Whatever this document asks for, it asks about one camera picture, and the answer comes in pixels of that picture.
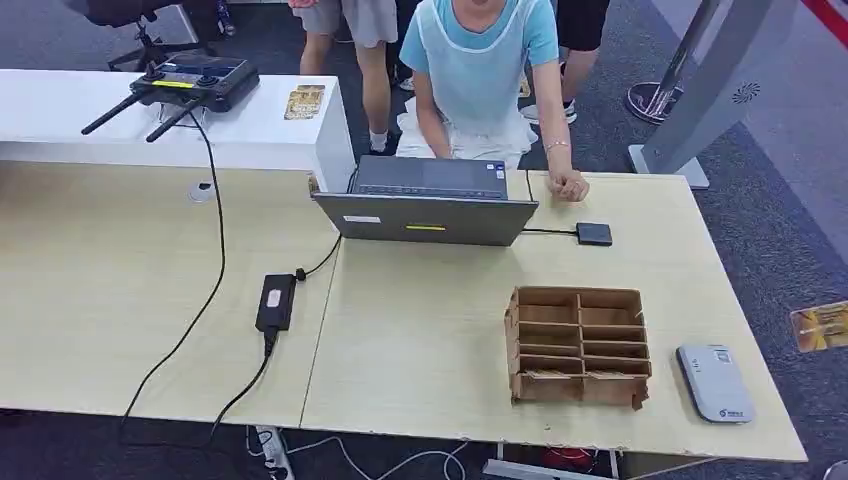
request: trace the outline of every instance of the power cord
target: power cord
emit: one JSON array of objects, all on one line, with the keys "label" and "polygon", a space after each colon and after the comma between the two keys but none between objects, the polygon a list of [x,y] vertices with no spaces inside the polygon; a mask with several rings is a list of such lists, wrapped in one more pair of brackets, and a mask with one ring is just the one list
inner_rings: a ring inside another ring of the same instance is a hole
[{"label": "power cord", "polygon": [[[359,171],[359,164],[357,164],[356,167],[354,167],[353,172],[351,172],[351,174],[350,174],[350,178],[347,179],[347,192],[345,192],[345,193],[350,193],[353,190],[353,180],[356,178],[356,172],[358,172],[358,171]],[[341,243],[342,243],[342,234],[339,233],[339,236],[336,237],[336,243],[334,243],[333,247],[330,248],[330,252],[327,253],[327,256],[324,257],[323,260],[318,262],[318,265],[314,266],[313,268],[311,268],[309,270],[304,270],[303,268],[297,269],[296,274],[295,274],[297,279],[300,280],[300,281],[304,281],[304,280],[306,280],[306,277],[308,277],[308,276],[312,275],[313,273],[317,272],[318,270],[320,270],[321,267],[323,267],[324,264],[327,263],[327,261],[329,261],[330,258],[332,258],[333,254],[336,253],[336,250],[338,250],[339,245],[341,245]]]},{"label": "power cord", "polygon": [[[219,239],[220,239],[221,268],[218,272],[218,278],[215,281],[215,286],[212,288],[212,291],[210,292],[209,296],[206,298],[206,301],[203,303],[203,306],[200,308],[200,310],[194,316],[194,319],[191,321],[188,328],[186,328],[185,332],[183,332],[183,335],[182,335],[182,337],[180,337],[177,344],[174,345],[174,348],[172,348],[171,351],[168,352],[167,355],[165,355],[161,360],[159,360],[159,362],[156,365],[154,365],[154,367],[151,368],[150,371],[147,372],[147,374],[144,376],[141,383],[138,385],[138,388],[136,389],[136,392],[133,395],[132,400],[130,401],[129,405],[127,406],[127,410],[124,412],[123,416],[121,417],[121,421],[118,425],[118,443],[121,444],[121,445],[124,445],[124,446],[129,446],[129,447],[171,447],[171,448],[182,448],[182,449],[189,449],[189,450],[204,450],[204,451],[209,449],[209,446],[212,444],[212,440],[215,437],[215,432],[217,431],[218,426],[221,424],[221,420],[224,418],[224,415],[226,415],[227,412],[230,410],[230,408],[232,408],[233,405],[235,405],[239,400],[241,400],[242,397],[244,397],[250,391],[251,388],[253,388],[253,386],[256,384],[256,382],[259,380],[259,378],[264,373],[265,369],[268,366],[268,362],[271,358],[271,354],[273,353],[274,344],[276,343],[276,334],[274,334],[270,338],[266,335],[266,337],[265,337],[265,355],[264,355],[264,358],[262,360],[262,364],[259,367],[259,370],[257,370],[256,374],[253,376],[253,378],[250,380],[250,382],[247,384],[247,386],[245,386],[241,390],[241,392],[239,392],[235,397],[233,397],[233,399],[230,400],[224,406],[224,408],[220,411],[220,413],[218,413],[218,416],[215,418],[215,422],[212,424],[212,428],[209,430],[209,436],[207,437],[205,442],[203,442],[199,445],[183,445],[183,444],[177,444],[177,443],[171,443],[171,442],[129,442],[129,441],[126,441],[124,439],[124,430],[126,428],[127,421],[129,420],[130,413],[132,412],[133,407],[135,406],[136,402],[138,401],[138,397],[139,397],[139,395],[141,395],[141,391],[144,389],[145,385],[147,384],[147,381],[150,380],[150,378],[153,376],[153,374],[156,373],[156,371],[159,370],[159,368],[162,365],[164,365],[165,362],[170,360],[171,357],[173,357],[174,354],[177,352],[177,350],[179,350],[179,348],[183,345],[186,338],[188,338],[189,334],[194,329],[195,325],[197,325],[197,322],[198,322],[198,320],[200,320],[200,317],[203,315],[203,313],[206,311],[206,309],[212,303],[212,300],[215,298],[215,295],[218,293],[218,290],[221,287],[221,282],[224,279],[224,272],[226,271],[227,254],[226,254],[226,242],[225,242],[225,239],[224,239],[224,212],[223,212],[223,207],[222,207],[222,203],[221,203],[220,188],[218,186],[218,172],[215,168],[215,156],[212,153],[212,143],[209,141],[209,137],[206,136],[206,131],[200,125],[200,122],[197,121],[197,117],[194,116],[194,113],[190,112],[189,115],[191,116],[192,121],[194,121],[194,124],[197,127],[197,129],[200,131],[200,135],[203,137],[203,141],[206,143],[206,150],[209,154],[209,167],[210,167],[210,170],[212,171],[212,184],[215,188],[215,203],[216,203],[217,211],[218,211],[218,236],[219,236]],[[217,453],[229,455],[227,452],[224,452],[224,451],[218,451],[218,450],[214,450],[214,449],[209,449],[209,450],[210,451],[216,451]]]},{"label": "power cord", "polygon": [[[530,170],[524,170],[524,181],[527,182],[527,194],[530,195],[530,201],[535,202],[533,198],[533,188],[530,186]],[[522,228],[522,233],[550,233],[555,235],[573,235],[577,236],[576,230],[552,230],[549,228]]]}]

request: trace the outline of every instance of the bracelet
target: bracelet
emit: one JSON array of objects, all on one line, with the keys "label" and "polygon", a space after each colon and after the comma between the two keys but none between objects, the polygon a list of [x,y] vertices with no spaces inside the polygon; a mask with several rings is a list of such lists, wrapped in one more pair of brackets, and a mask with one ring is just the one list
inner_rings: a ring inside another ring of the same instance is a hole
[{"label": "bracelet", "polygon": [[556,147],[557,145],[562,145],[563,147],[571,148],[570,143],[564,142],[564,141],[558,141],[558,142],[553,142],[553,143],[549,143],[549,144],[545,145],[545,153],[548,153],[548,151],[550,151],[550,149]]}]

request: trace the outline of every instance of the power strip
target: power strip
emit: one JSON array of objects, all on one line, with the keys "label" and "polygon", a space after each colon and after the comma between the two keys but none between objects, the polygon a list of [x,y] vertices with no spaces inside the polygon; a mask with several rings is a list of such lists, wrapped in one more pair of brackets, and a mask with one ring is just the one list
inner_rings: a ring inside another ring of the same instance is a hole
[{"label": "power strip", "polygon": [[294,480],[294,472],[291,469],[289,458],[283,448],[283,441],[280,438],[280,432],[277,427],[267,425],[255,425],[256,434],[259,436],[259,443],[262,445],[262,451],[265,452],[265,466],[273,470],[285,470],[286,475],[280,475],[279,478],[286,480]]}]

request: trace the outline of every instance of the wooden desk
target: wooden desk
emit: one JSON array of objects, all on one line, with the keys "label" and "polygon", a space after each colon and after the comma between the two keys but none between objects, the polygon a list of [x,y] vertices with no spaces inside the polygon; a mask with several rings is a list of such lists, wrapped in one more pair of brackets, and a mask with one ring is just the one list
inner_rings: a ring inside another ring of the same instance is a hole
[{"label": "wooden desk", "polygon": [[[609,223],[615,244],[536,234],[512,248],[344,241],[301,427],[805,461],[686,182],[590,175],[587,200],[569,205],[551,204],[544,177],[531,178],[542,205],[530,227]],[[523,173],[508,180],[510,198],[527,198]],[[503,312],[516,285],[639,289],[653,358],[644,409],[512,405]],[[684,342],[730,347],[755,421],[697,416],[674,357]]]},{"label": "wooden desk", "polygon": [[[304,173],[219,176],[224,282],[134,415],[214,419],[261,363],[264,275],[313,266],[336,239]],[[187,197],[208,180],[199,168],[0,162],[0,407],[123,413],[218,274],[215,202]],[[300,424],[332,271],[298,285],[291,330],[226,422]]]}]

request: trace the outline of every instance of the card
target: card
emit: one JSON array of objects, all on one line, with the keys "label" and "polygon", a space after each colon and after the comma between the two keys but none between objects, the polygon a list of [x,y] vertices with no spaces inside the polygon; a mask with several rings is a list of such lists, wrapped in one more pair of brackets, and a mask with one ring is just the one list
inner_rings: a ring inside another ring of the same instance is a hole
[{"label": "card", "polygon": [[286,120],[309,120],[318,115],[321,99],[324,98],[324,85],[298,85],[289,94],[286,105]]},{"label": "card", "polygon": [[790,318],[802,352],[848,346],[848,302],[799,310]]}]

